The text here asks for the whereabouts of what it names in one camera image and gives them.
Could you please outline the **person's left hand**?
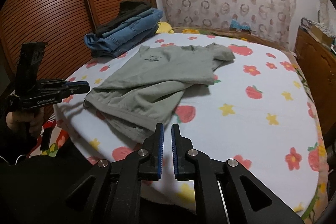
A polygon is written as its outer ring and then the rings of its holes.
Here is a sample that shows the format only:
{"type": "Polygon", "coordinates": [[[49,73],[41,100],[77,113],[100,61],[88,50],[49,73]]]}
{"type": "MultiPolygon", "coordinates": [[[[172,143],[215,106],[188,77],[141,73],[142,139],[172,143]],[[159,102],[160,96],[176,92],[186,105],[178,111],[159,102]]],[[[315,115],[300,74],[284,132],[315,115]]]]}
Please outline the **person's left hand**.
{"type": "Polygon", "coordinates": [[[6,116],[6,124],[13,132],[39,135],[42,131],[44,113],[44,108],[32,113],[9,112],[6,116]]]}

